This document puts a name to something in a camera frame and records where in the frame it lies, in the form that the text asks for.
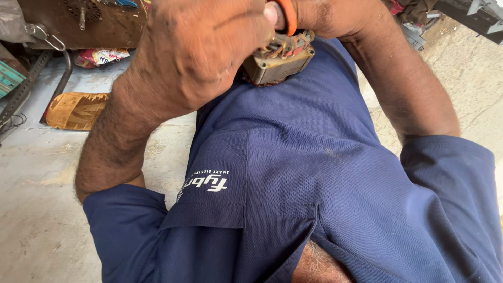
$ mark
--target shirt sleeve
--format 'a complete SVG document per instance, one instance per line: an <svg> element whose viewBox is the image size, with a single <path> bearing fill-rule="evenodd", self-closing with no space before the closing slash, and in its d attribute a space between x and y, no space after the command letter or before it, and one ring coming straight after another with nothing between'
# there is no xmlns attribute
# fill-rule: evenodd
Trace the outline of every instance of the shirt sleeve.
<svg viewBox="0 0 503 283"><path fill-rule="evenodd" d="M155 276L159 226L167 210L164 195L119 185L86 197L83 203L103 282L144 282Z"/></svg>
<svg viewBox="0 0 503 283"><path fill-rule="evenodd" d="M463 244L492 274L501 276L502 238L492 152L460 137L434 135L406 144L400 160L412 183L437 194Z"/></svg>

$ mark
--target concrete floor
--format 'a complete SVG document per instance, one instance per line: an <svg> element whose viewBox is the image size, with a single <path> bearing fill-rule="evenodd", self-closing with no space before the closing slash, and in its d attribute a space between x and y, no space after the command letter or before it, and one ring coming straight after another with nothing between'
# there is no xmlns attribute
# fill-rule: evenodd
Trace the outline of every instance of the concrete floor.
<svg viewBox="0 0 503 283"><path fill-rule="evenodd" d="M475 36L446 20L424 36L429 42L421 54L451 95L463 136L496 155L496 178L503 189L503 46ZM105 69L75 67L65 91L107 92L127 65L125 59ZM27 123L2 141L1 282L99 282L101 278L89 226L73 192L73 176L87 133L38 123L63 69L61 59L49 63L22 109ZM361 88L381 142L398 154L396 134L364 80ZM149 140L146 183L166 194L167 207L173 205L182 185L194 129L192 113L166 122Z"/></svg>

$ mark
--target man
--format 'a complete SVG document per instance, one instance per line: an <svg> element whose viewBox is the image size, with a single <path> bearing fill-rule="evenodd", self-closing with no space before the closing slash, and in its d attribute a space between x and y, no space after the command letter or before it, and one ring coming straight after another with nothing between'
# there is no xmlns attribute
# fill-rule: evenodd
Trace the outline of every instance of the man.
<svg viewBox="0 0 503 283"><path fill-rule="evenodd" d="M75 180L103 281L502 282L494 156L458 137L449 96L386 7L293 4L298 27L320 36L316 55L258 88L234 76L284 28L274 4L154 3ZM379 143L352 58L404 145L400 160ZM145 145L197 109L168 212L145 188Z"/></svg>

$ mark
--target shirt pocket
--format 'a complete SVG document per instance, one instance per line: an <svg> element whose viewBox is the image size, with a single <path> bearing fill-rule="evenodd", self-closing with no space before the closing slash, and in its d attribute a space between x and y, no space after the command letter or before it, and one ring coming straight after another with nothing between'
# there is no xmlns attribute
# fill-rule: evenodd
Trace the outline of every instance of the shirt pocket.
<svg viewBox="0 0 503 283"><path fill-rule="evenodd" d="M247 130L219 130L201 145L160 230L245 227Z"/></svg>

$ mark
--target hand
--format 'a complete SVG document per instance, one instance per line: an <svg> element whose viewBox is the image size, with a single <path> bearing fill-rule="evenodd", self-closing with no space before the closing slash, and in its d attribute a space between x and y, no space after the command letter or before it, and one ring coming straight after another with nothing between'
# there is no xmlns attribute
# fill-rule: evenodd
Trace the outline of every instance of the hand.
<svg viewBox="0 0 503 283"><path fill-rule="evenodd" d="M297 27L324 38L358 36L372 32L389 11L381 0L292 0Z"/></svg>
<svg viewBox="0 0 503 283"><path fill-rule="evenodd" d="M153 2L110 107L153 127L195 111L229 89L244 59L274 36L264 0L195 2Z"/></svg>

